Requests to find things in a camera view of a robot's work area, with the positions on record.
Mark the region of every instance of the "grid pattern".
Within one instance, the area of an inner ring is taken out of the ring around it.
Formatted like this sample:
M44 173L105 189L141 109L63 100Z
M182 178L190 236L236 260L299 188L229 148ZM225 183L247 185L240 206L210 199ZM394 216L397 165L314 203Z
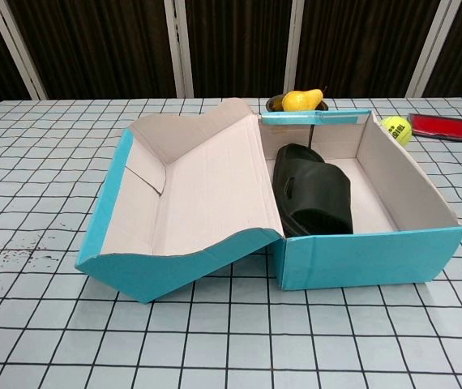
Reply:
M147 305L74 269L122 128L219 102L0 103L0 388L462 387L462 245L428 284L281 292L258 252ZM462 99L327 103L462 118ZM462 222L462 143L407 149Z

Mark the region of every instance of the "yellow pear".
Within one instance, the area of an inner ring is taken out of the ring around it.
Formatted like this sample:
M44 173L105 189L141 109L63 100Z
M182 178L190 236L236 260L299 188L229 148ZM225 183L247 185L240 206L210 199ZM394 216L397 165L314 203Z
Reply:
M316 109L322 99L321 89L291 91L284 96L281 104L284 111L311 111Z

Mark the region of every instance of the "box lid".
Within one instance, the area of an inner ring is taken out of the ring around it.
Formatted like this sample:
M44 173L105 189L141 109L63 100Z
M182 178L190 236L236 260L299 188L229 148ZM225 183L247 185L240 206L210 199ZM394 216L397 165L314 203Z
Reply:
M229 99L125 130L76 267L150 301L282 236L258 118Z

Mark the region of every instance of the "cardboard box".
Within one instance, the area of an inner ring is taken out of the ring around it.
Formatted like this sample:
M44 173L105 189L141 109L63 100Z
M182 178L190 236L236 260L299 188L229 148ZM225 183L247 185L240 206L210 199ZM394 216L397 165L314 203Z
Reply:
M369 111L325 113L312 147L352 182L354 235L285 239L270 182L277 150L308 126L259 126L229 99L196 118L155 115L126 130L76 267L151 301L270 245L283 289L423 282L462 226Z

